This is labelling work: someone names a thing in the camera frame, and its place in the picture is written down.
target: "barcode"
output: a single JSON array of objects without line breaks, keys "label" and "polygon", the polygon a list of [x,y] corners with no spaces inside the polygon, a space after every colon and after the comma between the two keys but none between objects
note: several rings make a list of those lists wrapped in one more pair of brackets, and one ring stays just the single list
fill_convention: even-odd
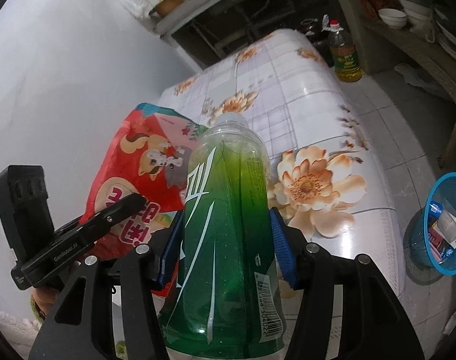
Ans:
[{"label": "barcode", "polygon": [[283,322],[273,302],[270,276],[255,272],[255,282],[260,310],[260,342],[280,338],[283,334]]}]

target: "wooden leg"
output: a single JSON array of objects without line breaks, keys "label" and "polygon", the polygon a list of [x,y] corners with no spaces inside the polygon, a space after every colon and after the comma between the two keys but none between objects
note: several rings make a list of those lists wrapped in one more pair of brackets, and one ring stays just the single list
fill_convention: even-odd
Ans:
[{"label": "wooden leg", "polygon": [[453,131],[450,135],[450,140],[448,141],[447,147],[445,148],[445,152],[441,157],[438,158],[438,163],[440,168],[444,168],[450,164],[453,160],[453,155],[455,153],[456,147],[456,121],[455,126],[453,127]]}]

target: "basket rim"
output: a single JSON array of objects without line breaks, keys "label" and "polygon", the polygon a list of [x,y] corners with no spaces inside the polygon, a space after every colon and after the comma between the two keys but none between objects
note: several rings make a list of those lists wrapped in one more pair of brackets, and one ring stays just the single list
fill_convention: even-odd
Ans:
[{"label": "basket rim", "polygon": [[435,191],[438,189],[438,187],[440,186],[441,183],[443,183],[446,179],[451,179],[451,178],[455,178],[456,179],[456,172],[450,172],[450,173],[447,173],[445,175],[443,175],[442,177],[440,177],[435,185],[432,187],[432,189],[430,190],[430,193],[428,194],[428,197],[427,197],[427,202],[425,203],[425,208],[424,208],[424,211],[423,211],[423,236],[424,236],[424,240],[425,240],[425,248],[426,248],[426,251],[427,251],[427,254],[428,254],[428,258],[430,259],[433,267],[439,271],[440,273],[444,274],[444,275],[448,275],[448,276],[453,276],[453,275],[456,275],[456,269],[455,270],[450,270],[450,269],[446,269],[444,267],[442,267],[436,260],[435,260],[435,257],[433,257],[433,253],[430,251],[430,244],[429,244],[429,241],[428,241],[428,212],[429,212],[429,207],[430,207],[430,202],[433,198],[433,195],[435,194]]}]

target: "white wall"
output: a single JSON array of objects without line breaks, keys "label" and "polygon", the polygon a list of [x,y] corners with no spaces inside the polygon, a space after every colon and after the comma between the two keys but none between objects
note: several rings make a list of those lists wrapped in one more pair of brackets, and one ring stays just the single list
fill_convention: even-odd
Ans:
[{"label": "white wall", "polygon": [[[115,0],[8,0],[0,12],[0,172],[44,167],[56,227],[82,214],[123,118],[193,70]],[[0,223],[0,310],[32,317]]]}]

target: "floral tablecloth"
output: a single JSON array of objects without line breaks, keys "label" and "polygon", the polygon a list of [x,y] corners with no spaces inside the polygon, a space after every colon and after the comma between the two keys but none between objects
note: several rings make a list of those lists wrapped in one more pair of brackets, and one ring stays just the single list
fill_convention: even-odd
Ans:
[{"label": "floral tablecloth", "polygon": [[[223,112],[243,114],[268,149],[270,206],[333,255],[370,255],[400,294],[403,247],[385,174],[336,77],[301,33],[271,33],[166,89],[158,105],[207,126]],[[288,302],[284,311],[295,319],[298,308]]]}]

